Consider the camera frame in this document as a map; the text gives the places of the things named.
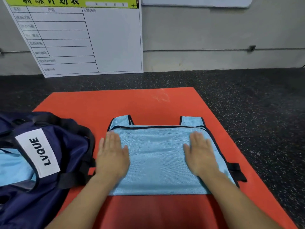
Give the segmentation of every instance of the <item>white label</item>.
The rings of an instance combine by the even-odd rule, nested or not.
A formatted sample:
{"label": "white label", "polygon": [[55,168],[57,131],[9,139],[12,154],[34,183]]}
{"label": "white label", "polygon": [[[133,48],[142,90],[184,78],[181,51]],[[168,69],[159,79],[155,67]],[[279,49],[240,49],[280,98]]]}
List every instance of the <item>white label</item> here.
{"label": "white label", "polygon": [[60,171],[55,154],[41,128],[16,136],[16,140],[34,163],[40,178]]}

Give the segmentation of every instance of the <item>gray wall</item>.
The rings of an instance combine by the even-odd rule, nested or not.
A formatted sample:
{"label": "gray wall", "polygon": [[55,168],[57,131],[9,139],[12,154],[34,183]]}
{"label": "gray wall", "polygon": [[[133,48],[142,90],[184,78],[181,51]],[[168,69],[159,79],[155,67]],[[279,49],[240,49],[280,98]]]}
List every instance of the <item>gray wall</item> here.
{"label": "gray wall", "polygon": [[[253,0],[249,9],[147,7],[142,9],[143,49],[259,49],[245,51],[144,51],[145,71],[302,67],[305,0]],[[0,0],[0,48],[28,50]],[[0,58],[0,74],[41,73],[29,53]]]}

